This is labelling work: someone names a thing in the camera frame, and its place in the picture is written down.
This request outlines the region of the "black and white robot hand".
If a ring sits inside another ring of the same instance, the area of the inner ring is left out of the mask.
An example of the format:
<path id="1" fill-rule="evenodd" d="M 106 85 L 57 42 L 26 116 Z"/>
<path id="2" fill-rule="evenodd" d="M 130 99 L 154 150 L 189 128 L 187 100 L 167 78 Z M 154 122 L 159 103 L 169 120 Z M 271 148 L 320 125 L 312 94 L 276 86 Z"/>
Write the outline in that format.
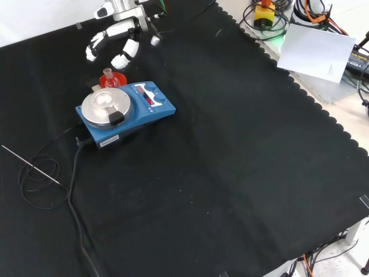
<path id="1" fill-rule="evenodd" d="M 140 34 L 141 29 L 132 18 L 116 23 L 97 33 L 91 39 L 85 50 L 86 59 L 90 62 L 95 61 L 108 41 L 124 38 L 127 40 L 122 53 L 115 56 L 111 61 L 113 68 L 124 70 L 138 53 Z"/>

